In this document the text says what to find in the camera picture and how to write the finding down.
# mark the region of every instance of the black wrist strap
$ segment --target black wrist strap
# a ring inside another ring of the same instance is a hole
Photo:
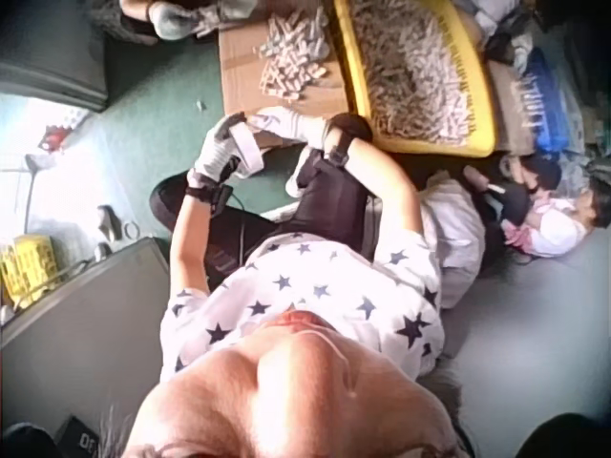
[[[354,137],[344,132],[340,135],[337,146],[334,147],[328,155],[328,160],[335,167],[341,168],[348,162],[348,148]]]
[[[224,210],[227,201],[233,194],[233,188],[226,184],[216,186],[205,185],[203,188],[187,187],[185,194],[196,198],[200,202],[209,203],[213,218]]]

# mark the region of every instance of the power cord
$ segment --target power cord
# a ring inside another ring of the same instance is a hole
[[[246,231],[246,227],[244,224],[244,214],[246,213],[246,208],[244,207],[244,204],[242,203],[242,201],[235,195],[232,194],[231,197],[236,200],[236,202],[238,202],[238,205],[240,205],[240,208],[242,210],[242,212],[240,213],[240,239],[239,239],[239,246],[240,246],[240,254],[239,254],[239,263],[240,263],[240,267],[242,267],[244,265],[244,234]]]

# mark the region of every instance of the woman's left hand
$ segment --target woman's left hand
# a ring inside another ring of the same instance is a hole
[[[193,188],[202,186],[201,177],[198,176],[208,177],[217,183],[220,181],[222,169],[238,149],[235,140],[229,134],[229,128],[245,120],[244,113],[230,114],[208,131],[201,147],[200,157],[187,177],[189,186]]]

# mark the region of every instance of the pink clothing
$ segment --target pink clothing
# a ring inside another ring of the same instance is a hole
[[[561,256],[575,248],[587,234],[583,224],[570,216],[575,211],[572,200],[538,200],[532,211],[541,215],[538,229],[527,224],[516,227],[507,220],[501,222],[506,243],[524,253],[541,258]]]

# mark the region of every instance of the white cloth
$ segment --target white cloth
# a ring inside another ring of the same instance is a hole
[[[291,306],[319,315],[415,378],[434,368],[443,346],[438,304],[432,303],[438,291],[434,252],[411,231],[382,237],[373,263],[310,234],[276,236],[210,297],[184,290],[170,299],[161,323],[161,380]]]
[[[420,194],[422,219],[425,239],[441,267],[441,307],[452,308],[479,274],[486,231],[470,194],[460,183],[455,179],[435,183],[435,177]]]
[[[586,236],[587,230],[565,211],[575,211],[572,200],[552,198],[545,205],[535,206],[535,213],[542,215],[541,226],[530,230],[530,247],[524,251],[542,258],[552,258],[568,253]]]

